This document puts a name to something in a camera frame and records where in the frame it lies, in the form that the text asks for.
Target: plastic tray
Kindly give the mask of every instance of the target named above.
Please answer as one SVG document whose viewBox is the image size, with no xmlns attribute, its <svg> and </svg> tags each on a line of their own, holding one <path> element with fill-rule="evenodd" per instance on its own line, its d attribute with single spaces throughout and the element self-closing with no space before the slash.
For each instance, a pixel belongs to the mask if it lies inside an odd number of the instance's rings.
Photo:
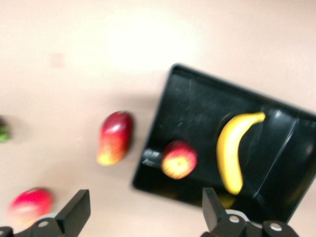
<svg viewBox="0 0 316 237">
<path fill-rule="evenodd" d="M 244 185 L 237 196 L 219 176 L 216 143 L 235 115 L 263 111 L 239 146 Z M 190 175 L 173 180 L 161 171 L 161 152 L 173 140 L 198 154 Z M 212 187 L 225 208 L 252 222 L 288 222 L 316 173 L 316 116 L 182 65 L 171 68 L 142 152 L 133 185 L 137 189 L 201 206 L 202 188 Z"/>
</svg>

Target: apple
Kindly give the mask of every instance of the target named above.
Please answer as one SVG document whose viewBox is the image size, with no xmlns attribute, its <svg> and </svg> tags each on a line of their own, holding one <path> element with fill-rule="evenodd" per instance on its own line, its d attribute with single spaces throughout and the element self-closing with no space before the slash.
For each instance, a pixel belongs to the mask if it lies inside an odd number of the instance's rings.
<svg viewBox="0 0 316 237">
<path fill-rule="evenodd" d="M 176 140 L 163 150 L 161 169 L 172 179 L 182 179 L 194 170 L 197 162 L 196 151 L 185 141 Z"/>
<path fill-rule="evenodd" d="M 17 196 L 6 210 L 6 218 L 15 229 L 26 229 L 41 216 L 50 213 L 53 197 L 49 190 L 36 188 Z"/>
<path fill-rule="evenodd" d="M 132 116 L 126 111 L 117 111 L 105 119 L 99 133 L 99 164 L 112 165 L 124 159 L 129 148 L 132 127 Z"/>
</svg>

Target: bolt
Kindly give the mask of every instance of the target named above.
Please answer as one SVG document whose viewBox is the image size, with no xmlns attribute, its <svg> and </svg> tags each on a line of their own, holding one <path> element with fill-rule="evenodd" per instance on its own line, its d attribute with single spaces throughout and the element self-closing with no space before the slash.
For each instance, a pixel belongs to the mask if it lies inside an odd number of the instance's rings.
<svg viewBox="0 0 316 237">
<path fill-rule="evenodd" d="M 230 220 L 231 222 L 233 222 L 233 223 L 238 223 L 238 222 L 239 222 L 239 218 L 236 217 L 236 216 L 230 216 L 230 217 L 229 217 L 229 220 Z"/>
<path fill-rule="evenodd" d="M 282 227 L 277 223 L 271 223 L 270 228 L 274 231 L 281 231 L 282 230 Z"/>
</svg>

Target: yellow banana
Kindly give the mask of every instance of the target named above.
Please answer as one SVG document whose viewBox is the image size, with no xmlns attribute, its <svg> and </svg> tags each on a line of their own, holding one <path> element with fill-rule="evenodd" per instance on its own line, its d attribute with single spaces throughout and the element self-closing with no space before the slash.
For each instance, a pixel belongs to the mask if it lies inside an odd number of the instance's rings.
<svg viewBox="0 0 316 237">
<path fill-rule="evenodd" d="M 238 158 L 240 140 L 253 124 L 262 122 L 265 117 L 263 112 L 237 115 L 219 135 L 216 146 L 217 165 L 225 189 L 231 194 L 237 195 L 243 186 Z"/>
</svg>

